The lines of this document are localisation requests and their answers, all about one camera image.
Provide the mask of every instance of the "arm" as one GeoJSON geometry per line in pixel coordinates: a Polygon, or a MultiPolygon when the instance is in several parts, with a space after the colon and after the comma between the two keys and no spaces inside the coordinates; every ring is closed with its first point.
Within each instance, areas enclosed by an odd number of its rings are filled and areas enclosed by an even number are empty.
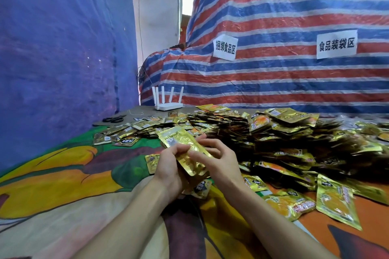
{"type": "Polygon", "coordinates": [[[193,151],[189,151],[190,157],[207,167],[226,200],[252,227],[273,259],[336,258],[245,185],[231,149],[218,139],[202,139],[199,143],[211,147],[208,151],[215,158],[193,151]]]}
{"type": "Polygon", "coordinates": [[[163,209],[187,185],[178,171],[175,155],[189,148],[189,145],[179,144],[163,150],[151,181],[73,259],[138,258],[163,209]]]}

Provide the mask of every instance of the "person's left hand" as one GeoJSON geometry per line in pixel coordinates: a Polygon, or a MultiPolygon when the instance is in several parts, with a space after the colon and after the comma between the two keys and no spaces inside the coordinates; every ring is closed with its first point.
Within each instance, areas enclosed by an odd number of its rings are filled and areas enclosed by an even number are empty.
{"type": "MultiPolygon", "coordinates": [[[[205,134],[202,134],[197,137],[197,140],[206,137],[205,134]]],[[[191,178],[189,182],[182,168],[178,168],[179,165],[175,156],[186,153],[190,147],[188,144],[175,144],[159,154],[159,161],[153,179],[165,188],[168,204],[173,202],[184,189],[193,188],[203,180],[203,177],[198,176],[191,178]]]]}

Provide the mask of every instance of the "forearm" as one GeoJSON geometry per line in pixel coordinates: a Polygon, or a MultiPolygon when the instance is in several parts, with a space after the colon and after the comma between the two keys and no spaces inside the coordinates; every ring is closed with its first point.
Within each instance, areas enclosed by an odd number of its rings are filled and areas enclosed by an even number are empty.
{"type": "Polygon", "coordinates": [[[231,205],[252,227],[273,259],[336,258],[299,227],[278,214],[245,186],[234,186],[231,205]]]}
{"type": "Polygon", "coordinates": [[[73,259],[138,258],[167,203],[165,188],[156,179],[151,179],[130,205],[73,259]]]}

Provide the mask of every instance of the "plastic tarp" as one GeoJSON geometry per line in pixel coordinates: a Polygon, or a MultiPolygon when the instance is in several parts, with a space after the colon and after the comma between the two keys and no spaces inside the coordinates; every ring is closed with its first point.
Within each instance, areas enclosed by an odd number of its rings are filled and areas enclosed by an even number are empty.
{"type": "Polygon", "coordinates": [[[144,62],[141,104],[151,86],[185,86],[182,103],[292,107],[335,116],[389,113],[389,0],[194,0],[187,48],[144,62]],[[357,54],[316,59],[318,34],[358,30],[357,54]],[[237,37],[233,62],[212,41],[237,37]]]}
{"type": "Polygon", "coordinates": [[[0,0],[0,170],[139,104],[132,0],[0,0]]]}

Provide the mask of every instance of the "white wall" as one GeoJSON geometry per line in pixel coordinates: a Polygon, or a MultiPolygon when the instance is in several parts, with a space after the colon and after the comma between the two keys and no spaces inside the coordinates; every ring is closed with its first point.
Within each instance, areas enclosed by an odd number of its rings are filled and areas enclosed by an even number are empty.
{"type": "Polygon", "coordinates": [[[140,0],[139,2],[134,0],[134,12],[138,66],[141,66],[153,52],[178,44],[178,0],[140,0]]]}

